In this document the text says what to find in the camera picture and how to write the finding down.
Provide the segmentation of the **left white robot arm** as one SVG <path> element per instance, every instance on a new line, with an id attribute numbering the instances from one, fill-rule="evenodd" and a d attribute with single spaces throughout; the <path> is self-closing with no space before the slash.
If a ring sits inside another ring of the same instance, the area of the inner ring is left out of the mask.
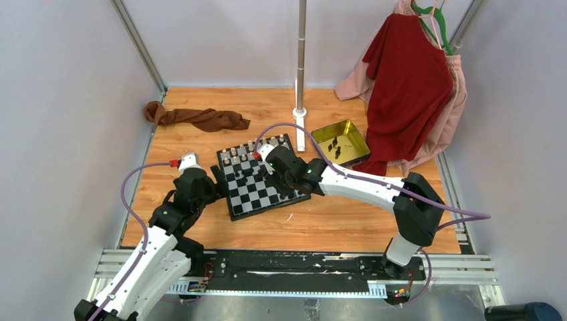
<path id="1" fill-rule="evenodd" d="M 81 300 L 76 320 L 144 320 L 183 275 L 197 276 L 205 267 L 202 244 L 185 237 L 204 208 L 226 196 L 198 164 L 194 154 L 171 161 L 181 173 L 175 189 L 154 210 L 144 235 L 119 272 L 93 300 Z"/>

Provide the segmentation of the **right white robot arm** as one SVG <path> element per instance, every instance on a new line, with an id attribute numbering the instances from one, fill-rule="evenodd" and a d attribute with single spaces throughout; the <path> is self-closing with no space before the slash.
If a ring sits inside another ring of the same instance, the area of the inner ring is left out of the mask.
<path id="1" fill-rule="evenodd" d="M 265 166 L 265 178 L 282 193 L 339 196 L 376 205 L 394 215 L 398 231 L 378 265 L 390 279 L 407 273 L 412 256 L 432 244 L 441 218 L 441 198 L 420 174 L 406 178 L 361 173 L 314 158 L 306 163 L 291 150 L 269 144 L 253 153 Z"/>

